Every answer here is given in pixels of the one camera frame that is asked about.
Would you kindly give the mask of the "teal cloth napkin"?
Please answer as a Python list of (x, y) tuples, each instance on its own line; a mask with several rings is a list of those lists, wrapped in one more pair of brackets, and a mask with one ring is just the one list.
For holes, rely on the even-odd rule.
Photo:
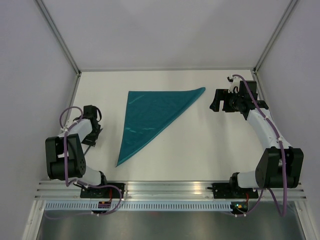
[(137, 154), (206, 91), (129, 91), (117, 166)]

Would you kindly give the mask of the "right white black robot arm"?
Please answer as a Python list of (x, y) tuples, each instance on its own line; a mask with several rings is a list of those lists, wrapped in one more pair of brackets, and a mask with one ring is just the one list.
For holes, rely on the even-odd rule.
[(264, 152), (254, 171), (235, 172), (228, 192), (241, 197), (247, 188), (294, 189), (298, 186), (304, 159), (300, 148), (294, 148), (276, 127), (269, 106), (258, 99), (257, 83), (235, 74), (227, 79), (228, 89), (217, 89), (210, 109), (226, 113), (239, 112), (255, 131)]

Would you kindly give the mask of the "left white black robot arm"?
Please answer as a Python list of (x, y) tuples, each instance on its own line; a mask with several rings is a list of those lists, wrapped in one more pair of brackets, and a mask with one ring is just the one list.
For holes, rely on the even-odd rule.
[(102, 171), (87, 165), (83, 145), (95, 147), (102, 131), (102, 113), (94, 105), (71, 106), (59, 116), (60, 134), (45, 140), (46, 171), (49, 179), (63, 181), (69, 187), (91, 188), (98, 198), (109, 193)]

